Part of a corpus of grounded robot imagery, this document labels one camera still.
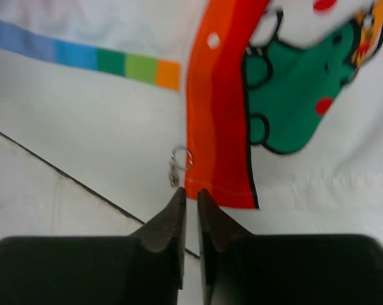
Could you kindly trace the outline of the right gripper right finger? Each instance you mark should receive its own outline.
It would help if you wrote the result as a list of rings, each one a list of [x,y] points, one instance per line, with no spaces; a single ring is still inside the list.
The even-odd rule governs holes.
[[[238,264],[231,249],[252,234],[227,215],[207,189],[197,196],[198,242],[204,304],[243,304]]]

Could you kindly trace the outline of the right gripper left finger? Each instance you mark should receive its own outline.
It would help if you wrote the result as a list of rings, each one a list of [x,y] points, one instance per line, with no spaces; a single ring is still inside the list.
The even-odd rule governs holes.
[[[137,253],[127,282],[132,304],[177,304],[185,268],[186,191],[179,187],[165,208],[130,236]]]

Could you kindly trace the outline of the rainbow white kids jacket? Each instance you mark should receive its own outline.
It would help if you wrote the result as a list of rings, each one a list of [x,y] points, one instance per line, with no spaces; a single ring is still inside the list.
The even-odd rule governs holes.
[[[0,1],[0,132],[140,219],[383,241],[383,1]]]

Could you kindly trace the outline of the metal zipper pull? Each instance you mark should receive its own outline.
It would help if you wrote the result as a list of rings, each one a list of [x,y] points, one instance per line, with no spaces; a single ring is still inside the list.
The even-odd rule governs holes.
[[[180,162],[176,159],[176,154],[181,151],[185,152],[186,154],[185,165],[181,165]],[[187,172],[192,168],[192,166],[193,154],[189,150],[189,148],[187,148],[186,146],[174,147],[171,151],[171,159],[169,163],[169,182],[171,187],[178,187],[180,181],[179,172]]]

